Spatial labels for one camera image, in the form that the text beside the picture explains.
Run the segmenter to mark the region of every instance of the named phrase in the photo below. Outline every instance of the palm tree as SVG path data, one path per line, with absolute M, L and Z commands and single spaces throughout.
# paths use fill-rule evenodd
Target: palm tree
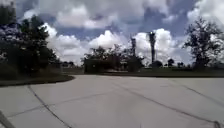
M 136 50 L 136 39 L 135 38 L 131 38 L 131 51 L 132 51 L 132 55 L 135 57 L 135 50 Z
M 149 41 L 151 44 L 151 55 L 153 63 L 155 61 L 155 43 L 156 43 L 156 34 L 154 32 L 149 33 Z

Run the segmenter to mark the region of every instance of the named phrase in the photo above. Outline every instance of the blue sky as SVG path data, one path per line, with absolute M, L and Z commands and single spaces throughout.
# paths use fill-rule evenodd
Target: blue sky
M 16 0 L 18 19 L 39 15 L 50 33 L 49 48 L 61 60 L 80 63 L 91 47 L 128 47 L 137 39 L 137 54 L 150 60 L 146 32 L 157 35 L 157 59 L 191 62 L 185 28 L 198 16 L 223 25 L 223 0 Z

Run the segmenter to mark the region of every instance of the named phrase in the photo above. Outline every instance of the concrete pavement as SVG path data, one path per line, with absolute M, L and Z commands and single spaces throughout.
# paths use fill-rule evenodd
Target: concrete pavement
M 76 76 L 0 88 L 16 128 L 212 128 L 224 124 L 224 79 Z

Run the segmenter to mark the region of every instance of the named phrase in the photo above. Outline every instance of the road seam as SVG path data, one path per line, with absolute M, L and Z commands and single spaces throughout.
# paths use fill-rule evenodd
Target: road seam
M 155 103 L 155 104 L 158 104 L 158 105 L 160 105 L 160 106 L 163 106 L 163 107 L 168 108 L 168 109 L 170 109 L 170 110 L 173 110 L 173 111 L 175 111 L 175 112 L 178 112 L 178 113 L 181 113 L 181 114 L 184 114 L 184 115 L 187 115 L 187 116 L 196 118 L 196 119 L 198 119 L 198 120 L 206 121 L 206 122 L 209 122 L 209 123 L 214 123 L 214 121 L 211 121 L 211 120 L 209 120 L 209 119 L 205 119 L 205 118 L 203 118 L 203 117 L 199 117 L 199 116 L 196 116 L 196 115 L 193 115 L 193 114 L 184 112 L 184 111 L 179 110 L 179 109 L 177 109 L 177 108 L 173 108 L 173 107 L 167 106 L 167 105 L 162 104 L 162 103 L 160 103 L 160 102 L 158 102 L 158 101 L 155 101 L 155 100 L 153 100 L 153 99 L 151 99 L 151 98 L 148 98 L 148 97 L 146 97 L 146 96 L 144 96 L 144 95 L 141 95 L 141 94 L 139 94 L 139 93 L 136 93 L 136 92 L 134 92 L 134 91 L 131 91 L 131 90 L 128 89 L 128 88 L 122 87 L 122 86 L 117 85 L 117 84 L 115 84 L 115 83 L 113 83 L 113 84 L 114 84 L 115 86 L 117 86 L 117 87 L 122 88 L 123 90 L 125 90 L 125 91 L 127 91 L 127 92 L 129 92 L 129 93 L 131 93 L 131 94 L 134 94 L 134 95 L 136 95 L 136 96 L 138 96 L 138 97 L 142 97 L 142 98 L 144 98 L 144 99 L 146 99 L 146 100 L 149 100 L 149 101 L 151 101 L 151 102 L 153 102 L 153 103 Z
M 49 104 L 48 106 L 55 106 L 55 105 L 59 105 L 59 104 L 62 104 L 62 103 L 79 101 L 79 100 L 89 99 L 89 98 L 93 98 L 93 97 L 97 97 L 97 96 L 103 96 L 103 95 L 107 95 L 109 93 L 112 93 L 116 90 L 118 90 L 118 89 L 114 89 L 112 91 L 108 91 L 108 92 L 104 92 L 104 93 L 92 94 L 92 95 L 89 95 L 89 96 L 83 96 L 83 97 L 78 97 L 78 98 L 74 98 L 74 99 L 70 99 L 70 100 L 65 100 L 65 101 L 61 101 L 61 102 L 58 102 L 58 103 Z
M 68 123 L 63 121 L 61 118 L 59 118 L 53 111 L 50 110 L 47 104 L 44 103 L 44 101 L 34 92 L 34 90 L 31 88 L 31 86 L 27 86 L 28 89 L 33 93 L 33 95 L 41 102 L 41 104 L 55 117 L 57 118 L 60 122 L 62 122 L 66 127 L 72 128 Z
M 41 105 L 41 106 L 38 106 L 38 107 L 35 107 L 35 108 L 32 108 L 32 109 L 25 110 L 23 112 L 18 112 L 18 113 L 15 113 L 15 114 L 11 114 L 11 115 L 9 115 L 7 117 L 11 118 L 11 117 L 18 116 L 20 114 L 24 114 L 24 113 L 31 112 L 31 111 L 34 111 L 34 110 L 37 110 L 37 109 L 41 109 L 41 108 L 45 108 L 45 107 Z
M 198 94 L 198 95 L 200 95 L 200 96 L 202 96 L 202 97 L 208 99 L 209 101 L 211 101 L 211 102 L 213 102 L 213 103 L 215 103 L 215 104 L 218 104 L 218 105 L 220 105 L 220 106 L 222 106 L 222 107 L 224 108 L 224 104 L 221 103 L 221 102 L 219 102 L 218 100 L 216 100 L 216 99 L 214 99 L 214 98 L 212 98 L 212 97 L 210 97 L 210 96 L 207 96 L 207 95 L 205 95 L 205 94 L 202 94 L 202 93 L 198 92 L 197 90 L 194 90 L 194 89 L 192 89 L 192 88 L 189 88 L 189 87 L 187 87 L 186 85 L 177 82 L 176 80 L 173 80 L 173 79 L 168 79 L 168 80 L 169 80 L 169 81 L 172 81 L 172 82 L 176 83 L 177 85 L 179 85 L 179 86 L 181 86 L 181 87 L 184 87 L 184 88 L 186 88 L 187 90 L 190 90 L 190 91 L 192 91 L 192 92 L 194 92 L 194 93 L 196 93 L 196 94 Z

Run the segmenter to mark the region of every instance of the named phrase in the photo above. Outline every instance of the white cloud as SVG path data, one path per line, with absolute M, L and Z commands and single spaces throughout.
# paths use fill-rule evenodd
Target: white cloud
M 145 8 L 169 14 L 170 0 L 38 0 L 31 12 L 56 17 L 58 24 L 66 27 L 104 28 L 113 22 L 126 22 L 143 18 Z
M 53 49 L 62 61 L 74 61 L 80 64 L 80 59 L 87 52 L 87 49 L 82 45 L 82 43 L 85 42 L 80 41 L 74 35 L 57 35 L 57 30 L 47 23 L 45 23 L 44 26 L 47 27 L 49 33 L 47 39 L 49 42 L 48 48 Z
M 3 4 L 3 5 L 10 5 L 11 2 L 14 2 L 14 0 L 0 0 L 0 4 Z
M 104 48 L 113 48 L 114 44 L 120 45 L 122 48 L 130 47 L 128 38 L 121 33 L 112 33 L 106 30 L 103 34 L 92 40 L 79 40 L 75 35 L 57 35 L 57 30 L 47 23 L 45 23 L 49 32 L 47 39 L 48 47 L 56 52 L 56 55 L 63 61 L 74 61 L 80 64 L 80 58 L 85 53 L 89 52 L 90 48 L 97 48 L 102 46 Z M 175 50 L 180 49 L 176 43 L 176 39 L 172 38 L 170 31 L 164 29 L 157 29 L 156 32 L 156 51 L 157 59 L 166 62 L 168 58 L 172 57 L 177 61 L 182 61 L 181 56 L 175 53 Z M 136 36 L 137 55 L 145 56 L 148 60 L 151 58 L 150 43 L 146 33 L 138 33 Z
M 183 61 L 181 56 L 175 53 L 175 50 L 180 49 L 177 46 L 177 40 L 172 38 L 170 31 L 164 29 L 157 29 L 156 32 L 156 55 L 157 59 L 166 62 L 168 58 L 172 57 L 177 61 Z M 136 36 L 137 52 L 142 53 L 151 59 L 151 46 L 148 41 L 147 33 L 138 33 Z
M 109 30 L 106 30 L 104 34 L 101 34 L 99 37 L 91 40 L 89 42 L 89 46 L 93 48 L 97 48 L 99 46 L 102 46 L 104 48 L 112 48 L 114 44 L 123 46 L 125 45 L 125 43 L 127 43 L 126 41 L 127 40 L 124 36 L 117 35 Z
M 37 10 L 34 10 L 34 9 L 31 9 L 31 10 L 28 10 L 24 13 L 23 15 L 23 19 L 29 19 L 31 18 L 33 15 L 38 15 L 38 12 Z
M 57 24 L 64 27 L 84 27 L 89 29 L 104 28 L 116 20 L 115 15 L 100 20 L 92 20 L 86 6 L 81 5 L 59 12 Z
M 167 17 L 162 19 L 162 21 L 164 23 L 172 23 L 173 21 L 177 20 L 177 18 L 178 18 L 178 15 L 168 15 Z
M 224 1 L 223 0 L 199 0 L 195 3 L 194 9 L 188 12 L 190 21 L 196 20 L 199 16 L 224 25 Z

